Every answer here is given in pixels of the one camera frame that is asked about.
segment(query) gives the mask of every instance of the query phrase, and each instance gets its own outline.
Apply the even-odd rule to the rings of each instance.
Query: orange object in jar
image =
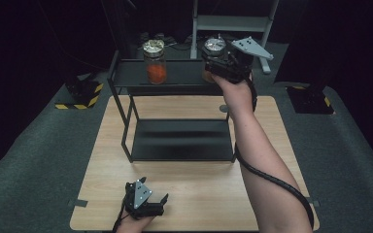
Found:
[[[153,84],[164,83],[166,81],[166,64],[163,41],[148,40],[144,43],[143,48],[149,82]]]

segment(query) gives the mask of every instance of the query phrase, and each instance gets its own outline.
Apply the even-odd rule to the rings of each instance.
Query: wooden table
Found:
[[[129,98],[122,97],[128,106]],[[143,117],[213,118],[225,116],[219,96],[135,97]],[[272,97],[258,97],[255,115],[271,143],[295,176],[301,192],[309,196],[292,151],[280,113]],[[131,149],[135,120],[132,120],[127,144]],[[234,130],[229,123],[232,144]],[[125,184],[147,177],[153,191],[150,202],[159,202],[169,193],[163,216],[155,218],[147,231],[254,231],[258,229],[253,209],[241,177],[239,162],[137,161],[129,163],[120,145],[123,123],[111,97],[93,148],[79,200],[70,226],[74,230],[111,230],[117,219]],[[315,215],[314,229],[320,223]]]

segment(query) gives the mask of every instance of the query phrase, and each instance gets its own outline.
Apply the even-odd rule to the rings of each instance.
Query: white shelf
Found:
[[[197,16],[197,30],[264,32],[268,17]]]

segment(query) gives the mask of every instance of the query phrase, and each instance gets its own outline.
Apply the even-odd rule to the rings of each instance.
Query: dark background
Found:
[[[268,15],[270,7],[269,0],[201,2],[200,13],[214,15]],[[133,3],[137,10],[125,1],[0,1],[0,159],[68,75],[108,69],[114,50],[128,50],[139,32],[180,42],[191,34],[192,0]],[[373,149],[373,1],[282,0],[269,41],[290,43],[277,82],[313,83],[333,70],[328,85]]]

